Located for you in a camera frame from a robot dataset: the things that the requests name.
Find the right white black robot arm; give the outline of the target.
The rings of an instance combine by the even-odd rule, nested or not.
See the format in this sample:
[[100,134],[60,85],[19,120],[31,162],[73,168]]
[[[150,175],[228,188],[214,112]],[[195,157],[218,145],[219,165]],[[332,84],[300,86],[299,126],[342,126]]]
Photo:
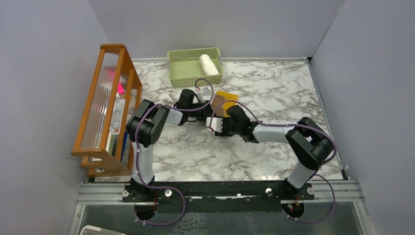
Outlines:
[[336,146],[311,118],[303,117],[296,123],[268,124],[254,118],[251,120],[239,105],[227,109],[227,117],[211,116],[206,119],[207,127],[217,136],[239,135],[244,142],[275,142],[289,145],[298,162],[284,179],[283,195],[295,199],[304,184],[336,154]]

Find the yellow towel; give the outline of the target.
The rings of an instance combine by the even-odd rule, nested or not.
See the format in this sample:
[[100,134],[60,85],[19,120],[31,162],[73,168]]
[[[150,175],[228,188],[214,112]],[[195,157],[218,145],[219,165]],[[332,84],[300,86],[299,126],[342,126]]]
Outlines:
[[230,100],[239,100],[239,95],[228,93],[225,91],[217,91],[213,97],[213,100],[210,102],[211,109],[215,111],[215,115],[218,117],[228,117],[226,113],[227,109],[233,105],[236,105],[235,102],[230,102]]

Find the white cream towel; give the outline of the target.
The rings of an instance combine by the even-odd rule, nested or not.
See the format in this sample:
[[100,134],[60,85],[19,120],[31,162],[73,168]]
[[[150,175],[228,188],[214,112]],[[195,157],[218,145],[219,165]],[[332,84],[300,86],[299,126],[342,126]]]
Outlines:
[[199,62],[206,76],[213,76],[213,75],[220,74],[219,70],[217,69],[216,65],[214,64],[214,62],[212,61],[209,55],[202,54],[199,57]]

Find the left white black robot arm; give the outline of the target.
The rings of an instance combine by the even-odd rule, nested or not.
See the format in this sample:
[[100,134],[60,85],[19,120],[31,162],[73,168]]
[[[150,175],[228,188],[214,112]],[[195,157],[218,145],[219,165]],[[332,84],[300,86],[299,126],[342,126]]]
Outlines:
[[206,121],[212,114],[205,99],[208,92],[208,88],[183,89],[172,108],[144,99],[130,117],[126,131],[135,153],[131,186],[140,200],[148,201],[154,194],[153,151],[165,124]]

